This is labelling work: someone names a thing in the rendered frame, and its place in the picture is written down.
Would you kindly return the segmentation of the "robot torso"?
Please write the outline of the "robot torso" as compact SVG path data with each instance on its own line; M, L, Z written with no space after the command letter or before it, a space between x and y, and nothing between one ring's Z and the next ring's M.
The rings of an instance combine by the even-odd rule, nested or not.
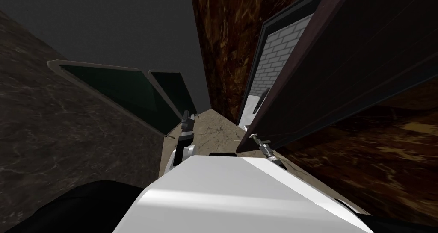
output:
M373 233L264 158L192 156L136 198L113 233Z

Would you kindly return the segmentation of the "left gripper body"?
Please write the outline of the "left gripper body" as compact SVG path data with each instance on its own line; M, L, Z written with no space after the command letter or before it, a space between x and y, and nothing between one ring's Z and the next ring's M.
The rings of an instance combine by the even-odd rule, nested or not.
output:
M195 120L193 118L183 118L181 122L181 137L194 137Z

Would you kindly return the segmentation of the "dark brown door leaf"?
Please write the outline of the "dark brown door leaf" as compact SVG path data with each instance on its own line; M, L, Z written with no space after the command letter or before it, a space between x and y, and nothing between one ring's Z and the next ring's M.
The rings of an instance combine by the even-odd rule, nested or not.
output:
M252 134L279 148L438 76L438 0L322 0Z

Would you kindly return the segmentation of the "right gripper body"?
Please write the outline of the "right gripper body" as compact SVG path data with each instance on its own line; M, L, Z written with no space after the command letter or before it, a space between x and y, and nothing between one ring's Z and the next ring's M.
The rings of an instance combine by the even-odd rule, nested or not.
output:
M269 144L263 144L263 141L261 141L260 139L257 139L256 142L259 144L259 149L263 153L271 153L271 148Z

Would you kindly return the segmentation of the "small dark green window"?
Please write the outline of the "small dark green window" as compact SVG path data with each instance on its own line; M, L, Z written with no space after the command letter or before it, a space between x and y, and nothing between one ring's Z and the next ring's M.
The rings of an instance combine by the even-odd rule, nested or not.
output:
M178 71L171 70L149 70L149 76L157 86L159 92L169 99L172 108L183 116L187 110L189 114L197 114L196 107L190 96L183 76Z

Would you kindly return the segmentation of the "large dark green window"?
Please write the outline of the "large dark green window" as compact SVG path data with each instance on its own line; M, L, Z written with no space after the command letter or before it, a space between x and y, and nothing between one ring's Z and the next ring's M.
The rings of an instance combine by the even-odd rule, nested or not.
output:
M134 121L166 136L182 116L169 97L136 68L68 60L47 62L48 68Z

